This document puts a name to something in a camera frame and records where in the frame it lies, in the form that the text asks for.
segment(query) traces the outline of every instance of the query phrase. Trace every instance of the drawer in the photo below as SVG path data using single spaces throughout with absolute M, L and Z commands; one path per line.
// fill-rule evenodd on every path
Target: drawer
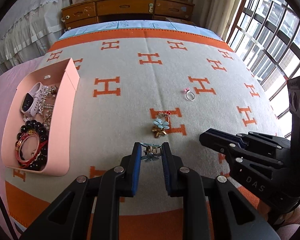
M 86 25 L 90 25 L 90 24 L 94 24 L 94 23 L 97 23 L 96 17 L 83 19 L 83 20 L 79 20 L 79 21 L 75 21 L 75 22 L 71 22 L 71 23 L 66 23 L 66 29 L 71 30 L 74 28 L 78 28 L 81 26 L 86 26 Z
M 168 0 L 156 0 L 154 14 L 190 20 L 192 10 L 192 5 Z
M 154 0 L 104 0 L 97 1 L 97 13 L 98 16 L 121 13 L 152 14 L 153 5 Z
M 84 3 L 62 11 L 63 19 L 67 23 L 71 23 L 86 18 L 97 16 L 96 6 L 94 2 Z

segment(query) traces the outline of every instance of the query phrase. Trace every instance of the blue flower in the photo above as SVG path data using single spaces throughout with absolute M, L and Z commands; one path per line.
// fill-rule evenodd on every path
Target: blue flower
M 167 122 L 167 121 L 162 121 L 161 119 L 159 119 L 159 118 L 157 118 L 157 119 L 155 119 L 154 121 L 153 121 L 153 123 L 156 125 L 156 126 L 158 126 L 160 129 L 163 129 L 163 128 L 165 128 L 165 129 L 169 129 L 170 127 L 169 127 L 169 123 Z
M 154 155 L 148 153 L 148 155 L 142 156 L 141 160 L 146 161 L 146 163 L 147 163 L 147 162 L 151 162 L 151 161 L 155 162 L 157 160 L 160 160 L 160 158 L 158 156 L 154 156 Z

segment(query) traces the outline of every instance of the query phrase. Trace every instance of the orange h letter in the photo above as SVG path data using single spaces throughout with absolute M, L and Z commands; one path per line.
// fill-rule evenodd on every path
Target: orange h letter
M 89 174 L 89 179 L 92 179 L 94 177 L 99 177 L 105 174 L 106 171 L 100 171 L 96 170 L 95 166 L 90 166 L 90 174 Z
M 222 65 L 220 61 L 218 61 L 218 60 L 211 60 L 211 59 L 207 59 L 207 60 L 208 60 L 208 62 L 213 62 L 213 63 L 216 65 L 216 66 L 211 65 L 211 67 L 212 67 L 213 69 L 220 69 L 220 70 L 224 70 L 224 71 L 227 72 L 227 70 L 226 70 L 224 67 L 219 67 L 218 64 Z
M 182 42 L 167 41 L 167 43 L 168 43 L 168 44 L 174 44 L 174 45 L 175 45 L 175 47 L 170 46 L 170 48 L 172 48 L 172 49 L 184 49 L 184 50 L 187 50 L 186 47 L 183 47 L 183 48 L 182 48 L 182 47 L 179 47 L 179 44 L 180 44 L 180 45 L 183 45 Z
M 272 111 L 273 111 L 273 107 L 272 106 L 271 106 L 271 108 L 272 108 Z M 274 114 L 274 116 L 276 117 L 276 119 L 278 119 L 278 117 L 277 117 L 276 114 Z M 277 133 L 275 133 L 275 135 L 277 136 Z
M 93 97 L 97 97 L 97 95 L 108 95 L 108 94 L 116 94 L 117 96 L 121 95 L 121 91 L 120 88 L 117 88 L 116 90 L 109 90 L 109 82 L 116 82 L 116 83 L 120 83 L 120 77 L 116 77 L 116 78 L 112 78 L 112 79 L 98 79 L 96 78 L 94 84 L 98 85 L 99 83 L 105 83 L 105 90 L 103 91 L 98 91 L 98 90 L 94 90 L 93 92 Z
M 47 62 L 48 62 L 49 60 L 53 60 L 53 59 L 59 58 L 60 55 L 57 56 L 57 57 L 56 57 L 56 55 L 57 55 L 57 54 L 61 54 L 61 53 L 62 53 L 62 51 L 59 51 L 59 52 L 56 52 L 56 53 L 51 53 L 50 56 L 53 55 L 53 57 L 52 57 L 52 58 L 48 58 L 48 59 L 47 59 Z
M 104 50 L 104 49 L 118 49 L 119 48 L 119 45 L 112 47 L 112 43 L 119 44 L 119 41 L 103 42 L 102 45 L 109 44 L 109 47 L 101 47 L 101 50 Z
M 226 178 L 229 178 L 230 177 L 230 172 L 228 172 L 228 173 L 220 172 L 220 175 L 225 176 Z
M 251 70 L 248 69 L 247 67 L 246 67 L 246 69 L 251 73 L 251 76 L 254 77 L 254 74 L 252 74 Z
M 13 169 L 13 177 L 14 176 L 17 176 L 17 177 L 23 179 L 23 182 L 26 182 L 26 173 L 25 172 L 23 172 L 23 174 L 21 174 L 20 170 Z
M 239 108 L 237 106 L 237 109 L 239 111 L 239 113 L 242 113 L 242 112 L 245 112 L 248 120 L 245 120 L 245 119 L 242 119 L 243 123 L 244 123 L 244 126 L 247 126 L 248 123 L 255 123 L 257 124 L 257 121 L 254 119 L 254 117 L 252 119 L 250 119 L 249 115 L 248 115 L 248 112 L 251 113 L 251 110 L 250 110 L 250 107 L 247 107 L 247 108 Z
M 140 59 L 139 60 L 140 65 L 143 65 L 144 63 L 157 63 L 159 65 L 162 65 L 161 60 L 154 61 L 154 60 L 151 59 L 151 56 L 159 57 L 158 53 L 155 53 L 155 54 L 141 54 L 141 53 L 138 53 L 138 57 L 142 57 L 142 56 L 147 56 L 148 57 L 148 61 Z
M 83 58 L 74 60 L 73 63 L 75 64 L 75 63 L 77 63 L 77 62 L 82 62 L 82 61 L 83 61 Z M 79 70 L 80 67 L 81 67 L 81 65 L 77 65 L 75 68 L 76 68 L 77 70 Z
M 219 160 L 219 163 L 222 164 L 223 160 L 226 159 L 226 156 L 222 153 L 218 153 L 218 160 Z
M 252 97 L 254 97 L 254 96 L 260 97 L 258 93 L 254 92 L 254 90 L 253 90 L 254 86 L 253 85 L 247 85 L 246 83 L 244 83 L 244 85 L 246 86 L 246 88 L 250 88 L 252 90 L 252 93 L 250 91 L 250 94 L 251 94 Z
M 157 116 L 158 116 L 158 114 L 159 114 L 160 112 L 162 112 L 162 111 L 155 111 L 153 108 L 150 108 L 151 118 L 152 118 L 152 119 L 157 118 Z M 169 110 L 169 112 L 170 112 L 170 115 L 176 114 L 177 117 L 182 117 L 182 114 L 181 114 L 181 112 L 180 112 L 180 108 L 179 108 L 179 107 L 176 107 L 175 110 Z M 180 133 L 182 133 L 182 135 L 187 135 L 187 133 L 186 133 L 186 127 L 185 127 L 184 124 L 181 124 L 180 127 L 172 128 L 172 127 L 171 127 L 171 119 L 170 119 L 169 127 L 170 127 L 170 129 L 167 129 L 167 130 L 166 130 L 167 133 L 176 133 L 176 132 L 180 132 Z
M 230 59 L 233 60 L 233 58 L 229 56 L 229 53 L 228 53 L 228 52 L 226 52 L 226 51 L 221 51 L 220 49 L 218 49 L 218 51 L 219 51 L 220 53 L 223 53 L 223 57 L 227 57 L 227 58 L 230 58 Z
M 199 94 L 200 92 L 210 92 L 210 93 L 213 93 L 214 95 L 216 94 L 216 92 L 214 91 L 213 88 L 206 89 L 204 87 L 204 85 L 202 84 L 202 82 L 207 82 L 208 84 L 210 84 L 210 82 L 209 82 L 209 80 L 207 78 L 204 78 L 204 79 L 203 78 L 192 78 L 192 77 L 188 77 L 188 78 L 189 78 L 189 80 L 190 80 L 191 83 L 194 82 L 194 81 L 198 81 L 200 83 L 202 89 L 198 89 L 198 88 L 194 87 L 194 91 L 197 94 Z

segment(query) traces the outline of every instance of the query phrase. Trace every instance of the white watch strap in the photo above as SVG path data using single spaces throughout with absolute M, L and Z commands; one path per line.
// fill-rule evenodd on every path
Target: white watch strap
M 26 112 L 24 112 L 22 110 L 22 106 L 21 106 L 21 112 L 28 117 L 34 117 L 39 110 L 39 103 L 40 103 L 41 98 L 42 98 L 43 94 L 45 93 L 45 91 L 46 91 L 46 88 L 44 85 L 42 85 L 41 82 L 38 82 L 37 84 L 35 84 L 31 88 L 31 90 L 28 92 L 33 97 L 33 103 Z

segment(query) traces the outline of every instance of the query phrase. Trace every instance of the orange border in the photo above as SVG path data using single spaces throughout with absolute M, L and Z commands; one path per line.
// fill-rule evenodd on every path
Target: orange border
M 193 33 L 161 29 L 115 29 L 82 34 L 56 41 L 48 52 L 81 43 L 122 38 L 163 38 L 168 40 L 189 41 L 233 52 L 233 50 L 224 41 L 218 41 L 213 38 Z
M 257 208 L 259 199 L 240 186 L 238 190 L 249 202 Z M 48 206 L 49 202 L 24 192 L 6 181 L 6 194 L 10 215 L 21 225 L 28 227 Z M 208 206 L 210 231 L 212 220 Z M 93 214 L 90 217 L 88 236 L 91 233 Z M 167 212 L 120 216 L 119 234 L 123 240 L 181 240 L 182 239 L 183 210 L 177 209 Z

